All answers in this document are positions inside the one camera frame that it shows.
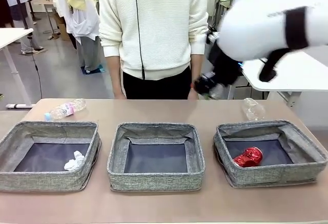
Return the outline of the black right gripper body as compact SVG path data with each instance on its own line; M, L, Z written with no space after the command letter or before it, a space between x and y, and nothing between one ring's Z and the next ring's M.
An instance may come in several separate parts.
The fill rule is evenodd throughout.
M215 84L228 86L234 84L241 75L241 66L238 61L227 56L214 42L208 55L208 60L213 65L213 77Z

